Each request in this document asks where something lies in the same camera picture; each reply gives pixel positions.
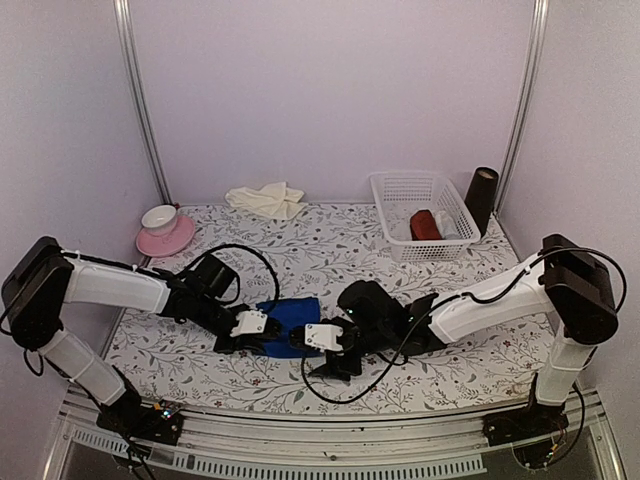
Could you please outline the blue microfibre towel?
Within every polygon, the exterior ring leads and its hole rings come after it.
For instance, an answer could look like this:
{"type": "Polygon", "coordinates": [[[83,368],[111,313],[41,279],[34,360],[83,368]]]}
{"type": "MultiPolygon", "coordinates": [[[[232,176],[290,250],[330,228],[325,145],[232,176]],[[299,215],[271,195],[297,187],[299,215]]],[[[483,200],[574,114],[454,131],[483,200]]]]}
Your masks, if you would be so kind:
{"type": "MultiPolygon", "coordinates": [[[[282,326],[280,335],[289,342],[289,331],[305,324],[317,324],[320,321],[320,303],[317,298],[306,297],[297,299],[284,299],[274,306],[271,302],[261,302],[256,309],[266,313],[271,318],[278,320],[282,326]]],[[[254,354],[276,359],[300,358],[303,350],[295,349],[294,354],[254,354]]]]}

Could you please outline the cream cloth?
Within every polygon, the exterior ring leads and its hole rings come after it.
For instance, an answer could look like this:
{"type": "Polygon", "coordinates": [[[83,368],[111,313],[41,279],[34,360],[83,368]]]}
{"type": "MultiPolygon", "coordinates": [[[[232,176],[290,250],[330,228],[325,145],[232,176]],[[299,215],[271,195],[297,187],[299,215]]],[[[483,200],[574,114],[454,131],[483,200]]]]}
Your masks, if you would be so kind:
{"type": "Polygon", "coordinates": [[[292,220],[307,204],[302,190],[287,186],[286,182],[270,183],[259,190],[249,187],[230,189],[225,194],[226,202],[233,208],[272,220],[292,220]]]}

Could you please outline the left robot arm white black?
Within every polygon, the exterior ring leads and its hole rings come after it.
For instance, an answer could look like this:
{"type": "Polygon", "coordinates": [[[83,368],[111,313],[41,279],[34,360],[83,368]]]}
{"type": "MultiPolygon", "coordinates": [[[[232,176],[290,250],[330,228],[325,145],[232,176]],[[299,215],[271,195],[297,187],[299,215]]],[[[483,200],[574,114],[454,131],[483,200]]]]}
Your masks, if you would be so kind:
{"type": "Polygon", "coordinates": [[[139,393],[75,335],[64,322],[65,314],[135,310],[197,325],[213,335],[217,353],[262,352],[282,330],[271,315],[277,303],[250,307],[225,299],[237,278],[211,251],[174,273],[72,252],[43,236],[2,284],[3,318],[18,346],[38,354],[82,388],[126,433],[138,434],[149,423],[139,393]]]}

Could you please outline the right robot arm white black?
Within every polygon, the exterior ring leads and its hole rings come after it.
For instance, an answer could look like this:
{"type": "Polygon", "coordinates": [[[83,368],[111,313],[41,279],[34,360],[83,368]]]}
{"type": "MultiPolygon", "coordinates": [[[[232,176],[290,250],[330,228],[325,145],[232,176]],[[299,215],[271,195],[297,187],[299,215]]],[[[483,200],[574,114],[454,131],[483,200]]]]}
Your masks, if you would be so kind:
{"type": "Polygon", "coordinates": [[[514,319],[555,313],[560,325],[545,365],[533,376],[532,402],[517,415],[517,427],[537,436],[552,424],[596,347],[617,331],[622,306],[612,294],[612,259],[554,234],[542,250],[500,275],[446,298],[430,294],[401,305],[374,281],[356,281],[339,296],[345,318],[304,328],[305,344],[326,361],[320,378],[348,381],[361,360],[392,348],[400,357],[445,351],[477,331],[514,319]]]}

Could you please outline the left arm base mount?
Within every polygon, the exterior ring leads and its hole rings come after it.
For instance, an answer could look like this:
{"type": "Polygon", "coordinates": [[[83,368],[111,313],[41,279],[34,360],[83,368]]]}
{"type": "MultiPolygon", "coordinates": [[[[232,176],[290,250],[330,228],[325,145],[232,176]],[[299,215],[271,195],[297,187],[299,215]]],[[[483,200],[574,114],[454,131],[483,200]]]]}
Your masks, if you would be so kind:
{"type": "Polygon", "coordinates": [[[184,417],[171,409],[143,406],[139,401],[118,400],[100,407],[98,427],[127,439],[140,439],[176,446],[180,439],[184,417]]]}

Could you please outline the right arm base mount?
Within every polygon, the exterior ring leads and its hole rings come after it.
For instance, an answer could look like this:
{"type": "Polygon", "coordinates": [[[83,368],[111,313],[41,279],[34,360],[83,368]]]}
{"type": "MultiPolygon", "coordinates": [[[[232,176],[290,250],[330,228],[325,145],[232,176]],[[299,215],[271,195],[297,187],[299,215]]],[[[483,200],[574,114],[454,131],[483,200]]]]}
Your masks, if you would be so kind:
{"type": "Polygon", "coordinates": [[[527,440],[566,429],[562,407],[523,407],[483,417],[482,433],[490,446],[527,440]]]}

